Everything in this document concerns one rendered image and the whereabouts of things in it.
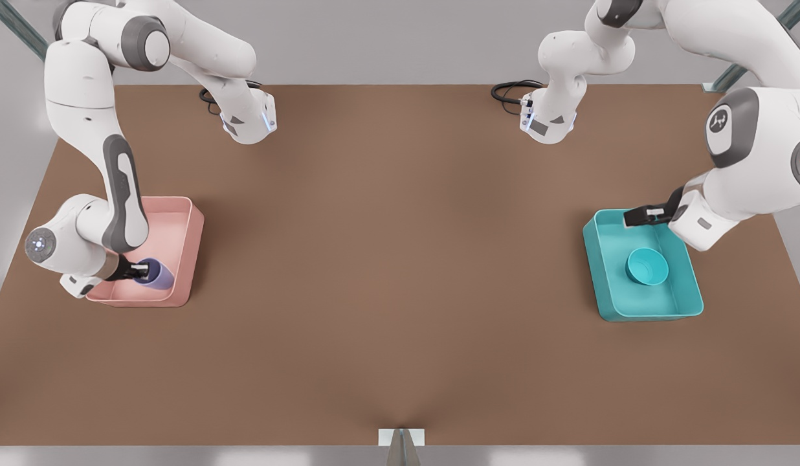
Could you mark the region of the purple cup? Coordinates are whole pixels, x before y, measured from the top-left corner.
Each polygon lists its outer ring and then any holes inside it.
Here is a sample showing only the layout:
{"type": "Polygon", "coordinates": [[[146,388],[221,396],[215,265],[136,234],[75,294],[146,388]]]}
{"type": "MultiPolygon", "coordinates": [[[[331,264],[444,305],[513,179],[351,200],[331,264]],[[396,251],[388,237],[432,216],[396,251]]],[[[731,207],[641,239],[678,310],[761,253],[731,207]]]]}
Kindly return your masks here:
{"type": "Polygon", "coordinates": [[[155,258],[146,258],[133,265],[133,280],[149,289],[167,290],[174,286],[175,278],[167,267],[155,258]]]}

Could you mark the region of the pink box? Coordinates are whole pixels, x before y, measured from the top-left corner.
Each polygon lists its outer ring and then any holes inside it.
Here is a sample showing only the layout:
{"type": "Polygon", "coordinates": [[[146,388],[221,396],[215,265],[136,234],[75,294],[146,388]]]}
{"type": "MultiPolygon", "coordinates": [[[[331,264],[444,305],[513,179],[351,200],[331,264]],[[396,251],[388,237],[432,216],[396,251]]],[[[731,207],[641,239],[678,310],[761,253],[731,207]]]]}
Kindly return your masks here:
{"type": "Polygon", "coordinates": [[[133,280],[101,282],[86,299],[113,307],[180,307],[188,301],[204,216],[187,197],[142,197],[142,205],[148,239],[125,257],[131,262],[160,261],[174,277],[172,288],[152,289],[133,280]]]}

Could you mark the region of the teal bowl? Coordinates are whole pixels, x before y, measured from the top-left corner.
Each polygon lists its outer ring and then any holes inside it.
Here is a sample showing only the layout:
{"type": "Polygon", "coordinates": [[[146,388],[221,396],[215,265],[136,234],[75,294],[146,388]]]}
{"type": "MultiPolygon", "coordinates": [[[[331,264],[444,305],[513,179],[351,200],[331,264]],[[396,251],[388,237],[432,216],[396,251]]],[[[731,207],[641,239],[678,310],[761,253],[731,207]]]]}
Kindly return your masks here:
{"type": "Polygon", "coordinates": [[[652,248],[637,248],[628,255],[625,272],[634,283],[657,286],[667,280],[670,268],[660,251],[652,248]]]}

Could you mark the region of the teal box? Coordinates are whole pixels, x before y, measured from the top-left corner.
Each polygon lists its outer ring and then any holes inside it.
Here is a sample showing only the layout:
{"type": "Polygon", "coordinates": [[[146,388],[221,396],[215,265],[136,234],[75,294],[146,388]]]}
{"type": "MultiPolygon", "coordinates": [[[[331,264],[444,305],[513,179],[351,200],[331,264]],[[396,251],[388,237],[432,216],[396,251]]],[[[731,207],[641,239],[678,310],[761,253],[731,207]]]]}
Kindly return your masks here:
{"type": "Polygon", "coordinates": [[[610,322],[666,321],[701,315],[704,302],[684,242],[666,224],[626,227],[623,209],[598,210],[584,225],[584,247],[599,315],[610,322]],[[669,263],[657,286],[628,278],[625,262],[637,248],[652,248],[669,263]]]}

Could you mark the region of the silver frame post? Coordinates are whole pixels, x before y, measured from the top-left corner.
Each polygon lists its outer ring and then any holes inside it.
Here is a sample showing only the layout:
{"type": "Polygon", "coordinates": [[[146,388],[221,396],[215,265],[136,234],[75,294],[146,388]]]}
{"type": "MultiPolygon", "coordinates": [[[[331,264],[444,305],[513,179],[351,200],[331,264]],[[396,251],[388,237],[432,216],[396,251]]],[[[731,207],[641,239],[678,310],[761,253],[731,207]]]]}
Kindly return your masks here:
{"type": "Polygon", "coordinates": [[[417,448],[425,446],[425,431],[424,428],[380,428],[377,445],[388,447],[387,466],[421,466],[417,448]]]}
{"type": "Polygon", "coordinates": [[[40,61],[45,61],[48,42],[9,0],[0,0],[0,22],[32,50],[40,61]]]}
{"type": "Polygon", "coordinates": [[[756,0],[725,0],[737,4],[734,23],[723,23],[722,49],[710,53],[729,66],[713,82],[702,83],[705,93],[729,91],[748,72],[764,87],[800,89],[800,43],[791,33],[800,22],[800,0],[791,0],[774,17],[756,0]]]}

